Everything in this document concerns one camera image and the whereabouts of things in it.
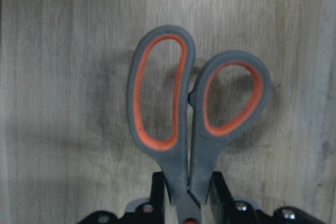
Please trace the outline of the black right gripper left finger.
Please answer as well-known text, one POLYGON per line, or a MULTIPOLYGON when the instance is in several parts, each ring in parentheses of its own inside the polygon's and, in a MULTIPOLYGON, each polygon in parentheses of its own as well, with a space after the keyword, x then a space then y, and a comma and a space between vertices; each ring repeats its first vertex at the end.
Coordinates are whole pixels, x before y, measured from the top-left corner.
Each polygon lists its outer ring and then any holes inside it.
POLYGON ((162 172, 152 175, 150 204, 153 206, 150 223, 165 223, 165 178, 162 172))

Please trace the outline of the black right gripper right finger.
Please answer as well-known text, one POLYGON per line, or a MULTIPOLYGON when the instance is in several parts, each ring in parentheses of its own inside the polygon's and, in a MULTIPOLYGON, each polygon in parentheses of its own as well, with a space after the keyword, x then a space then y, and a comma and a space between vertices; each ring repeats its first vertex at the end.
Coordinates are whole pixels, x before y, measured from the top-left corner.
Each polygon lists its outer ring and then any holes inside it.
POLYGON ((221 172, 212 174, 209 203, 215 223, 235 223, 235 202, 221 172))

